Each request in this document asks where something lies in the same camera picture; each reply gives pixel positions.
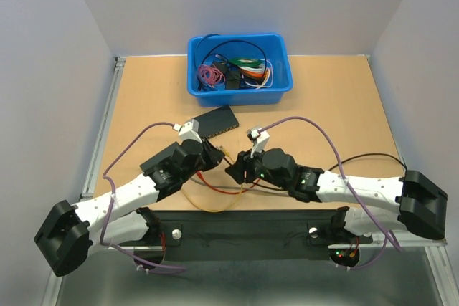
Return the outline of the large black network switch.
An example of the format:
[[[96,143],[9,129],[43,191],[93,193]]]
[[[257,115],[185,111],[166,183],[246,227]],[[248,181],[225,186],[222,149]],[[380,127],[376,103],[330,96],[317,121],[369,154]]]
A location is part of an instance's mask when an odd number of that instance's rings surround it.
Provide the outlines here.
[[[164,148],[160,152],[158,152],[156,155],[152,156],[149,158],[147,161],[143,162],[140,165],[140,168],[145,176],[151,173],[153,170],[153,167],[158,165],[162,160],[166,158],[170,158],[171,155],[174,153],[175,149],[179,147],[179,144],[177,142],[172,143],[168,147]]]

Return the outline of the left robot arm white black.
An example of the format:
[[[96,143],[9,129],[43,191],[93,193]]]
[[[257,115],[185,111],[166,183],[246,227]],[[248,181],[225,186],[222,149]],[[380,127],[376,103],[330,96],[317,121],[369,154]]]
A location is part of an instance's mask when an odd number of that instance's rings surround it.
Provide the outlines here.
[[[142,163],[141,174],[127,184],[88,201],[56,203],[34,243],[57,277],[75,271],[100,248],[138,240],[152,244],[160,228],[142,207],[180,191],[196,173],[216,168],[223,159],[206,138],[172,143]]]

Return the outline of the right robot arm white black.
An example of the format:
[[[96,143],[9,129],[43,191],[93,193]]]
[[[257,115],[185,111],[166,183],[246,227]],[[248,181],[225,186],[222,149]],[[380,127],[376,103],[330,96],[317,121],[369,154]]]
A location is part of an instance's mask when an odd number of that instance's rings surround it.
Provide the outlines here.
[[[342,177],[299,165],[280,148],[241,152],[225,171],[238,184],[261,179],[305,203],[358,204],[331,222],[331,236],[339,242],[383,229],[431,240],[445,237],[448,195],[419,171],[391,178]]]

